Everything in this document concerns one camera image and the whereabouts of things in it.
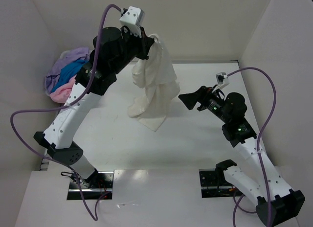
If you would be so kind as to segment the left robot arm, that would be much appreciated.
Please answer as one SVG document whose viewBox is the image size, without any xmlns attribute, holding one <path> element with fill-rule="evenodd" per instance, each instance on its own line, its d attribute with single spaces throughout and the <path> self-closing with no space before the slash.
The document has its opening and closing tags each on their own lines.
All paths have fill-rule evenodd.
<svg viewBox="0 0 313 227">
<path fill-rule="evenodd" d="M 34 139 L 47 149 L 53 160 L 73 169 L 88 187 L 97 186 L 102 178 L 84 156 L 83 149 L 73 141 L 74 135 L 89 111 L 117 80 L 117 74 L 134 58 L 147 60 L 153 43 L 143 27 L 138 35 L 127 26 L 103 28 L 97 61 L 83 64 L 65 109 L 59 110 L 45 131 L 34 134 Z"/>
</svg>

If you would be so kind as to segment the white t shirt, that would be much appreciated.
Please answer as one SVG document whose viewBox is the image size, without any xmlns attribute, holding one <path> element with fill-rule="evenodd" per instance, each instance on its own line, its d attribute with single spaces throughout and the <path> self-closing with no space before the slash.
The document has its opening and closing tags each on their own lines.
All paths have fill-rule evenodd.
<svg viewBox="0 0 313 227">
<path fill-rule="evenodd" d="M 180 86 L 165 43 L 157 34 L 149 37 L 154 40 L 149 59 L 138 60 L 132 69 L 133 83 L 144 89 L 144 94 L 128 107 L 128 116 L 155 132 L 165 121 Z"/>
</svg>

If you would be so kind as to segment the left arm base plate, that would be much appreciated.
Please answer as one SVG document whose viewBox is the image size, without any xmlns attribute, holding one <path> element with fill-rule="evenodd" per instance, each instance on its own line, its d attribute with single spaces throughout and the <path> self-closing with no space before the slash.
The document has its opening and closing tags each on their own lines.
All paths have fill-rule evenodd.
<svg viewBox="0 0 313 227">
<path fill-rule="evenodd" d="M 70 178 L 67 200 L 81 200 L 79 186 L 76 182 L 76 177 L 73 173 L 63 171 L 61 176 Z M 98 180 L 91 184 L 81 180 L 81 188 L 84 198 L 86 200 L 97 200 L 101 196 L 103 200 L 112 199 L 112 188 L 113 188 L 113 171 L 99 171 Z"/>
</svg>

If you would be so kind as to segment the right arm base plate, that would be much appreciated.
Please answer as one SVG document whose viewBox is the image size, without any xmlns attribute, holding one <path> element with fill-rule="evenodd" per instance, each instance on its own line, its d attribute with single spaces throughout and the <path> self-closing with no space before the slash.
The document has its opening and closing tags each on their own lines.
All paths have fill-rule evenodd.
<svg viewBox="0 0 313 227">
<path fill-rule="evenodd" d="M 235 186 L 220 179 L 215 169 L 199 170 L 202 198 L 239 197 L 242 192 Z"/>
</svg>

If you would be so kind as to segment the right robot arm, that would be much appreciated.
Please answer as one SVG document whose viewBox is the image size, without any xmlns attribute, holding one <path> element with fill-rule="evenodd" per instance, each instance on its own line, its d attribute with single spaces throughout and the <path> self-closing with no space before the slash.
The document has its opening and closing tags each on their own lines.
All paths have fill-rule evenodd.
<svg viewBox="0 0 313 227">
<path fill-rule="evenodd" d="M 197 103 L 198 111 L 209 110 L 224 124 L 222 131 L 232 147 L 241 154 L 254 172 L 247 176 L 232 160 L 216 164 L 220 182 L 228 182 L 239 189 L 254 205 L 261 222 L 270 227 L 298 215 L 305 201 L 300 190 L 292 187 L 276 170 L 264 149 L 257 145 L 257 135 L 245 119 L 245 98 L 231 92 L 202 86 L 196 92 L 180 94 L 179 99 L 191 110 Z"/>
</svg>

